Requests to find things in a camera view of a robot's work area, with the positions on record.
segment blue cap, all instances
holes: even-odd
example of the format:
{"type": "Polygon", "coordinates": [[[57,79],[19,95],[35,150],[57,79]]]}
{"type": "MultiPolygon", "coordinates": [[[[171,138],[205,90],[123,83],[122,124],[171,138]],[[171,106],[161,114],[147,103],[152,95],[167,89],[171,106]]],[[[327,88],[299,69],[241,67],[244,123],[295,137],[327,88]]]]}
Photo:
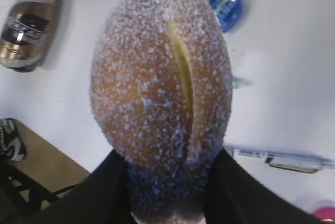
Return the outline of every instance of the blue cap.
{"type": "Polygon", "coordinates": [[[209,0],[223,33],[229,31],[242,15],[241,0],[209,0]]]}

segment bottle label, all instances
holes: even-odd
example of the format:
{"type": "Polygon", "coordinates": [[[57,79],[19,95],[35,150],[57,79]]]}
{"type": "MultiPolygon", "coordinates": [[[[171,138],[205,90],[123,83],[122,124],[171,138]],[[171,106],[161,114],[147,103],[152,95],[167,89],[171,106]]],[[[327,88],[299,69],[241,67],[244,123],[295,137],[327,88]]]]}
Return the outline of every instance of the bottle label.
{"type": "Polygon", "coordinates": [[[47,38],[43,31],[48,23],[48,20],[32,14],[24,14],[20,19],[9,17],[1,39],[21,46],[42,46],[47,38]]]}

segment bottle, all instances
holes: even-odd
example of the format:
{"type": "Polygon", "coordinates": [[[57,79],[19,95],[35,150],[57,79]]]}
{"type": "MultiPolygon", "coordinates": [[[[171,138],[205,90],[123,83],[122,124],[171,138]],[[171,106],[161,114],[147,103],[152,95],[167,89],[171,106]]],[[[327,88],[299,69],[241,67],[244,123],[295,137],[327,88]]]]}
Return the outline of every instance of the bottle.
{"type": "Polygon", "coordinates": [[[0,63],[18,72],[33,71],[55,34],[63,0],[18,0],[0,37],[0,63]]]}

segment black and white fabric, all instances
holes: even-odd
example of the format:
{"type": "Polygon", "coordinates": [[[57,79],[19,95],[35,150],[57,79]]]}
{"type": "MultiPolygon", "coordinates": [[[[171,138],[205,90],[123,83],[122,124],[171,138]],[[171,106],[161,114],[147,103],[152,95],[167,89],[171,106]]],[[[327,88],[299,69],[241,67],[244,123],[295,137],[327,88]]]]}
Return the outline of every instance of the black and white fabric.
{"type": "Polygon", "coordinates": [[[0,119],[0,155],[12,161],[21,161],[27,150],[12,119],[0,119]]]}

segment doughnut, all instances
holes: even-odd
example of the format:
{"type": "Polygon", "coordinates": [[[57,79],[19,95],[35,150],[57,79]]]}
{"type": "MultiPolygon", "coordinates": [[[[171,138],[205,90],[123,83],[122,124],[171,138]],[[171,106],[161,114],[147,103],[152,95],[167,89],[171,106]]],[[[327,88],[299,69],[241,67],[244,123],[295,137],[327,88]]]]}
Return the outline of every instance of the doughnut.
{"type": "Polygon", "coordinates": [[[128,164],[138,223],[197,223],[231,113],[226,44],[205,0],[123,0],[94,53],[93,115],[128,164]]]}

